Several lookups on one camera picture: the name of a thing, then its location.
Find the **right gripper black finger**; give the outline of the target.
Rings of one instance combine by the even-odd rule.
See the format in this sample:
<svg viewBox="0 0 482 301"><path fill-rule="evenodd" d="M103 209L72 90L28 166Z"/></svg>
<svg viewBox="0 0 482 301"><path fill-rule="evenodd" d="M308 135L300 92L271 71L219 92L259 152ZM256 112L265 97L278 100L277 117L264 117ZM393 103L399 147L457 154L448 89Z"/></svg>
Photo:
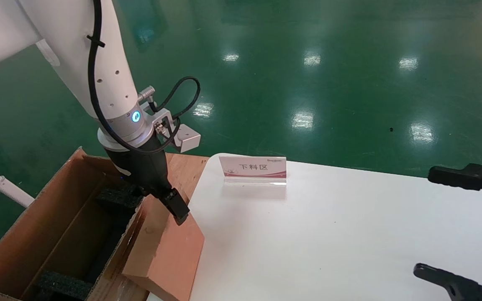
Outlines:
<svg viewBox="0 0 482 301"><path fill-rule="evenodd" d="M433 166L427 179L431 183L459 187L465 190L482 190L482 165L470 163L463 169Z"/></svg>
<svg viewBox="0 0 482 301"><path fill-rule="evenodd" d="M444 288L452 301L482 301L482 285L474 280L424 263L417 263L413 274Z"/></svg>

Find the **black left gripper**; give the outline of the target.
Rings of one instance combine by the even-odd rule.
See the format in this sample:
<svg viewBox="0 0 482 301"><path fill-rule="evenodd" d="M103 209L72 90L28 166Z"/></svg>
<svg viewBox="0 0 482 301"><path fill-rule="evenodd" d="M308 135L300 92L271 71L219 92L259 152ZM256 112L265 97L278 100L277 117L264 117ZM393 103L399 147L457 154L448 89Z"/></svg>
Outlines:
<svg viewBox="0 0 482 301"><path fill-rule="evenodd" d="M145 195L152 194L166 207L176 224L181 226L189 217L190 209L180 192L168 180L166 153L140 153L131 150L105 152L124 179L139 186Z"/></svg>

